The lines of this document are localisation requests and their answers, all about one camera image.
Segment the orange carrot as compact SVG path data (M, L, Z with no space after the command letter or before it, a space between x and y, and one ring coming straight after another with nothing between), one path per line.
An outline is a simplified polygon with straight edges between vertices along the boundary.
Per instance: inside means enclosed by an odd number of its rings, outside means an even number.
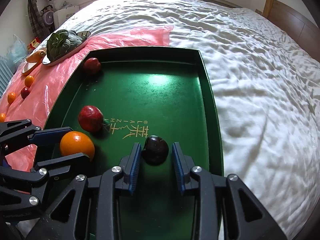
M46 51L43 50L43 49L40 49L34 53L32 53L31 55L29 55L27 58L26 58L26 61L28 63L37 63L39 61L41 61L46 55Z

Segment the orange rimmed plate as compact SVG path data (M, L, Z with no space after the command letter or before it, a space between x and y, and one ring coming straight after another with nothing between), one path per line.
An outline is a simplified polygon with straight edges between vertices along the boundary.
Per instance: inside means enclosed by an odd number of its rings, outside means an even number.
M41 61L37 62L37 63L28 63L26 61L26 63L24 64L24 66L22 68L22 75L23 76L28 76L39 64L42 63L43 59Z

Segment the pink plastic sheet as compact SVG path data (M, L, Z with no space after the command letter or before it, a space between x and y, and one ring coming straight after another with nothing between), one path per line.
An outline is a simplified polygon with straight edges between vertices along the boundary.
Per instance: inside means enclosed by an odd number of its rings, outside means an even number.
M6 115L5 121L30 119L35 126L44 127L64 85L90 51L127 46L168 46L172 29L172 25L160 25L94 35L89 38L84 48L65 61L53 67L43 64L37 66L31 73L35 81L31 85L30 94L24 100L21 89L24 87L25 78L18 70L1 97L1 113ZM12 104L8 104L7 96L11 92L16 93L16 99Z

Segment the red yellow snack bag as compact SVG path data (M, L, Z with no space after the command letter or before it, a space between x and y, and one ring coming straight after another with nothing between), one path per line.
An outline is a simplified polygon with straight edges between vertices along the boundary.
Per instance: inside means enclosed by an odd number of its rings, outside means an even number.
M33 51L40 45L41 41L38 37L35 37L28 45L27 49Z

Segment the light blue suitcase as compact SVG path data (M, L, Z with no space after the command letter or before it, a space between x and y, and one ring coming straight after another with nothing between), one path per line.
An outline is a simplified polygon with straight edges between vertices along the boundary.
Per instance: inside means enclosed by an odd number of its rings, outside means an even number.
M13 73L8 66L8 59L0 56L0 95L5 92Z

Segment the orange mandarin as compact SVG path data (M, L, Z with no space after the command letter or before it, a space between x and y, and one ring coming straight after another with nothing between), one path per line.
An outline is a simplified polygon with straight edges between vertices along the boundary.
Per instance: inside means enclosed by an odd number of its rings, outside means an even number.
M8 94L7 96L7 101L8 101L8 104L12 104L16 99L16 93L14 92L11 92Z
M6 115L4 113L0 114L0 122L5 122Z

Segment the red apple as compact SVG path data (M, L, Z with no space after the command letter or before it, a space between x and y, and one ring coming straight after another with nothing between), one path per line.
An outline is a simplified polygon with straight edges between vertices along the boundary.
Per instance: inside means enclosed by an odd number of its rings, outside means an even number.
M99 72L101 63L96 57L91 57L84 62L83 68L85 71L95 74Z
M78 123L87 132L97 132L102 128L104 116L101 110L95 106L87 105L82 107L78 115Z
M21 97L22 99L26 99L26 97L30 94L30 89L28 87L23 87L21 89Z

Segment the small orange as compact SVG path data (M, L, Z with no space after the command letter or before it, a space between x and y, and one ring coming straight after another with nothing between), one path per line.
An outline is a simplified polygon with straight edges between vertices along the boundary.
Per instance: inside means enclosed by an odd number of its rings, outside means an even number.
M24 80L25 87L30 88L34 81L35 78L32 75L28 75Z

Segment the dark purple plum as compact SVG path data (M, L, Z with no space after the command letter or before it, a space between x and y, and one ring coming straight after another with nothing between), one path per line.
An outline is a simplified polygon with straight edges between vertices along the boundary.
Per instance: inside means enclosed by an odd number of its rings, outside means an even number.
M159 166L163 164L168 154L169 146L161 137L151 135L146 138L142 150L142 158L148 165Z

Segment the striped white plate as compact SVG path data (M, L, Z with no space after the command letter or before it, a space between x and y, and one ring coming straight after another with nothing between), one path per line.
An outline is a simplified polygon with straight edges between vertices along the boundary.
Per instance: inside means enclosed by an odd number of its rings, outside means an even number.
M90 36L90 31L57 30L47 41L47 54L42 63L51 67L64 61L84 48Z

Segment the smooth orange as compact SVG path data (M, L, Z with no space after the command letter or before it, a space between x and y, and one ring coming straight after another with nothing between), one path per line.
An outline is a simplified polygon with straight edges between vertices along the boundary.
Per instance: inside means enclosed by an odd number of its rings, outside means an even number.
M60 141L60 153L62 156L83 153L92 160L95 154L95 146L86 134L71 131L62 137Z

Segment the green rectangular tray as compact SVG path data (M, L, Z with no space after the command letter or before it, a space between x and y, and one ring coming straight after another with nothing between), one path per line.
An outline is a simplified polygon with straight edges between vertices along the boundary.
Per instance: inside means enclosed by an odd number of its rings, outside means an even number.
M121 47L90 51L100 72L76 64L45 127L79 131L82 107L99 108L105 129L92 134L95 155L89 176L101 175L128 155L134 143L156 135L214 174L223 174L222 142L213 93L198 50ZM190 239L193 197L177 188L172 158L159 166L142 162L132 196L121 197L122 239Z

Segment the white paper shopping bag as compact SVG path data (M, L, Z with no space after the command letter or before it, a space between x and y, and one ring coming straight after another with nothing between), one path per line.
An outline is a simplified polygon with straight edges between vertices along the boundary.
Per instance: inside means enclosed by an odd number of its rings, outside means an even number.
M79 11L79 6L71 6L60 9L53 13L55 29L59 28L64 22Z

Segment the lower white fan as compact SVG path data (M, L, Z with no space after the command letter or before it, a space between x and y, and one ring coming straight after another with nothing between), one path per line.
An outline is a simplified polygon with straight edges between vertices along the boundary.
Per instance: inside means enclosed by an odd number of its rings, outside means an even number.
M54 12L51 10L44 12L42 15L42 20L45 26L54 24Z

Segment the wooden headboard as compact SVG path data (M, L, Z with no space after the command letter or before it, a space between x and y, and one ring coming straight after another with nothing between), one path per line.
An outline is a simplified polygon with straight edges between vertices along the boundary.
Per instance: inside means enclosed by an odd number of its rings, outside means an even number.
M319 61L319 28L278 0L266 0L262 16L285 31L313 59Z

